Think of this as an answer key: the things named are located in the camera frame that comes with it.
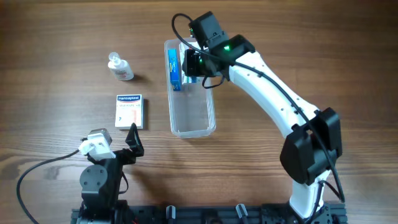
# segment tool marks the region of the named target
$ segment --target plastic box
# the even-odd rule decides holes
[[[188,42],[196,41],[185,38]],[[213,93],[206,90],[201,83],[182,85],[181,91],[173,91],[170,84],[169,49],[176,49],[179,57],[178,39],[164,43],[164,58],[166,62],[167,93],[169,95],[170,125],[172,133],[180,138],[199,138],[210,135],[216,129]],[[178,62],[181,75],[181,64]],[[206,86],[211,85],[208,78]]]

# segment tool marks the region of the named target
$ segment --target small plastic bottle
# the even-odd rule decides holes
[[[134,78],[129,63],[121,60],[119,54],[116,52],[109,54],[108,67],[118,80],[126,81]]]

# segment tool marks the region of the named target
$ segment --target wood grain surface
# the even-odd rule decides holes
[[[16,182],[30,166],[74,151],[107,128],[115,96],[143,94],[145,156],[126,166],[131,205],[286,202],[292,181],[279,162],[284,140],[268,115],[231,83],[213,90],[216,131],[170,132],[164,42],[178,12],[213,11],[244,35],[293,91],[341,116],[337,162],[350,223],[398,221],[398,4],[395,1],[3,1],[0,3],[0,223],[29,223]],[[187,21],[178,30],[188,35]],[[118,52],[136,78],[107,68]],[[81,155],[32,171],[22,198],[40,223],[69,223],[81,203]],[[326,200],[336,200],[327,192]]]

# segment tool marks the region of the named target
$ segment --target black cable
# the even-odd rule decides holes
[[[227,59],[224,59],[224,58],[221,58],[221,57],[212,55],[212,54],[210,54],[209,52],[206,52],[206,51],[204,51],[204,50],[200,50],[200,49],[198,49],[198,48],[192,46],[191,44],[189,44],[186,40],[184,40],[184,39],[181,37],[181,35],[180,35],[180,34],[177,32],[177,30],[175,29],[174,21],[175,21],[175,18],[177,18],[178,16],[186,17],[186,18],[188,18],[190,21],[192,21],[192,19],[191,19],[189,16],[187,16],[187,15],[185,15],[185,14],[182,14],[182,13],[178,13],[178,14],[174,15],[173,18],[172,18],[172,29],[173,29],[173,32],[174,32],[174,34],[177,36],[177,38],[178,38],[181,42],[183,42],[185,45],[187,45],[187,46],[190,47],[191,49],[196,50],[197,52],[199,52],[199,53],[201,53],[201,54],[205,54],[205,55],[209,56],[209,57],[212,58],[212,59],[215,59],[215,60],[219,60],[219,61],[228,63],[229,65],[237,65],[237,66],[239,66],[239,67],[243,67],[243,68],[246,68],[246,69],[248,69],[248,70],[250,70],[250,71],[252,71],[252,72],[257,73],[259,76],[264,77],[265,79],[267,79],[268,81],[270,81],[270,82],[271,82],[271,83],[272,83],[272,84],[273,84],[273,85],[274,85],[274,86],[287,98],[287,100],[289,100],[289,102],[292,104],[292,106],[296,109],[296,111],[300,114],[300,116],[301,116],[301,117],[305,120],[305,122],[308,124],[308,126],[309,126],[310,129],[312,130],[312,133],[314,134],[315,138],[317,139],[319,145],[321,146],[321,148],[322,148],[322,150],[323,150],[323,153],[325,154],[326,159],[328,160],[328,163],[329,163],[331,172],[332,172],[332,174],[333,174],[333,176],[334,176],[334,179],[335,179],[335,182],[336,182],[336,185],[337,185],[337,189],[338,189],[338,196],[339,196],[339,199],[341,200],[341,202],[345,203],[345,196],[344,196],[344,193],[343,193],[343,188],[342,188],[342,186],[341,186],[340,179],[339,179],[339,177],[338,177],[338,173],[337,173],[336,167],[335,167],[335,165],[333,164],[333,161],[331,160],[331,158],[330,158],[330,156],[329,156],[329,153],[328,153],[328,151],[327,151],[327,149],[326,149],[325,144],[323,143],[322,139],[320,138],[320,135],[318,134],[317,130],[312,126],[310,120],[309,120],[309,119],[307,118],[307,116],[303,113],[303,111],[302,111],[301,108],[296,104],[296,102],[289,96],[289,94],[288,94],[277,82],[275,82],[272,78],[270,78],[269,76],[267,76],[264,72],[261,72],[261,71],[255,69],[255,68],[252,68],[252,67],[250,67],[249,65],[245,65],[245,64],[243,64],[243,63],[235,62],[235,61],[232,61],[232,60],[227,60]]]
[[[68,157],[71,157],[71,156],[75,155],[75,154],[78,153],[78,152],[79,152],[79,150],[76,150],[75,152],[73,152],[73,153],[71,153],[71,154],[69,154],[69,155],[62,156],[62,157],[58,157],[58,158],[54,158],[54,159],[49,159],[49,160],[47,160],[47,161],[40,162],[40,163],[38,163],[38,164],[32,166],[31,168],[27,169],[27,170],[21,175],[21,177],[19,178],[18,183],[17,183],[17,198],[18,198],[19,204],[21,205],[21,207],[22,207],[22,209],[24,210],[25,214],[30,218],[30,220],[31,220],[33,223],[39,224],[39,223],[33,218],[33,216],[29,213],[28,209],[26,208],[26,206],[25,206],[25,204],[24,204],[24,202],[22,201],[22,198],[21,198],[21,182],[22,182],[23,178],[24,178],[24,177],[26,176],[26,174],[28,174],[30,171],[32,171],[32,170],[38,168],[38,167],[41,166],[41,165],[48,164],[48,163],[50,163],[50,162],[59,161],[59,160],[62,160],[62,159],[66,159],[66,158],[68,158]]]
[[[123,172],[123,171],[122,171],[122,177],[123,177],[124,181],[126,181],[127,189],[126,189],[126,190],[123,190],[123,191],[120,191],[119,194],[124,194],[124,193],[127,192],[127,190],[129,190],[129,182],[127,181],[126,175],[124,175],[124,172]]]
[[[327,181],[325,181],[325,180],[321,180],[321,181],[319,181],[319,183],[326,184],[326,185],[329,187],[329,189],[330,189],[338,198],[340,198],[340,195],[339,195],[338,191],[337,191],[329,182],[327,182]]]
[[[224,79],[225,79],[225,77],[223,76],[223,77],[221,78],[221,81],[220,81],[219,84],[215,84],[215,85],[212,85],[212,86],[205,86],[205,83],[206,83],[207,78],[208,78],[208,76],[205,76],[204,79],[203,79],[203,81],[201,82],[201,85],[202,85],[205,89],[210,89],[210,88],[218,87],[218,86],[220,86],[220,85],[222,85],[222,84],[224,83]]]
[[[313,207],[313,210],[312,210],[312,213],[311,213],[311,216],[310,216],[311,218],[306,223],[311,224],[311,222],[314,221],[314,219],[315,219],[315,215],[317,214],[317,209],[318,209],[318,206],[319,206],[319,202],[321,201],[322,187],[323,187],[323,183],[321,181],[319,181],[317,199],[315,201],[315,205]]]

